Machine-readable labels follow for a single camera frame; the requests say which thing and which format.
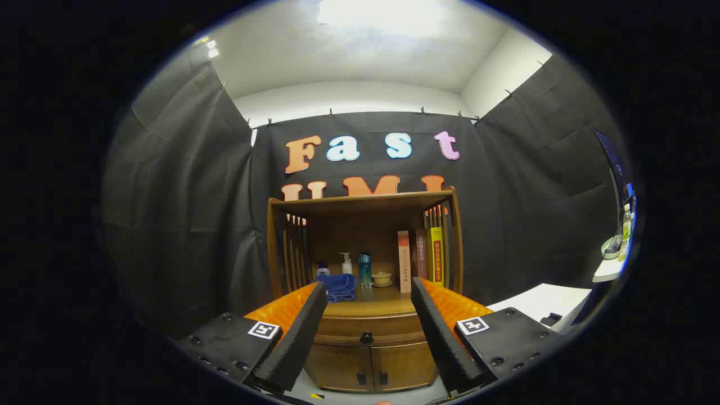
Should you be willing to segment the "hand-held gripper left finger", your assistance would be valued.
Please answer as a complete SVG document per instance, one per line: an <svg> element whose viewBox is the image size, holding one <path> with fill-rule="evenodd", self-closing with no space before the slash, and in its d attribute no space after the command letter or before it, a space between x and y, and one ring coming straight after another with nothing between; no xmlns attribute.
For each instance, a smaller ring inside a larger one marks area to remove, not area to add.
<svg viewBox="0 0 720 405"><path fill-rule="evenodd" d="M221 379L283 394L304 368L326 306L326 283L316 281L247 315L222 313L178 347Z"/></svg>

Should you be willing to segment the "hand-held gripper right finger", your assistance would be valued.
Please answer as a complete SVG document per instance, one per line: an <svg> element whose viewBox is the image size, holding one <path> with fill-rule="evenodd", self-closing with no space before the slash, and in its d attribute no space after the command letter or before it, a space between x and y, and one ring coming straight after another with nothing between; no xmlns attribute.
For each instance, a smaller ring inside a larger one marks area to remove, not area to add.
<svg viewBox="0 0 720 405"><path fill-rule="evenodd" d="M412 279L411 302L450 394L517 377L563 343L561 334L517 308L493 311L419 277Z"/></svg>

